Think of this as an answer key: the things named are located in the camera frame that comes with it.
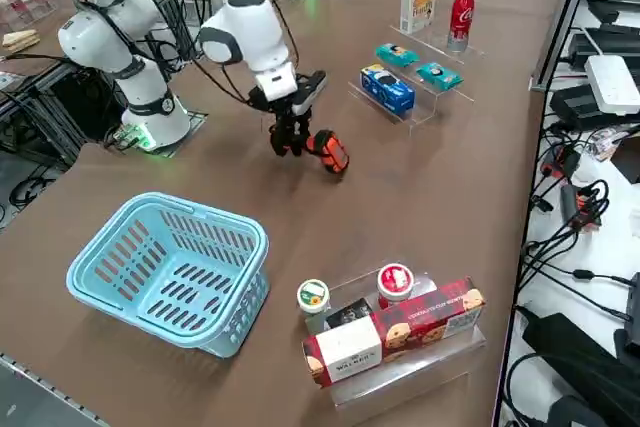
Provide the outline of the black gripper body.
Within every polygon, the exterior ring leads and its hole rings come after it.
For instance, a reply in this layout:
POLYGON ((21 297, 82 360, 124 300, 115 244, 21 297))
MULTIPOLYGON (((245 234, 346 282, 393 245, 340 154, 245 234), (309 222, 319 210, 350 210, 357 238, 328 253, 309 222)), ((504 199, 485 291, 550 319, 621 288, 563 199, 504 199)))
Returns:
POLYGON ((254 110, 274 114, 278 119, 292 118, 294 120, 310 119, 314 93, 304 89, 285 97, 268 101, 264 92, 254 87, 248 93, 248 105, 254 110))

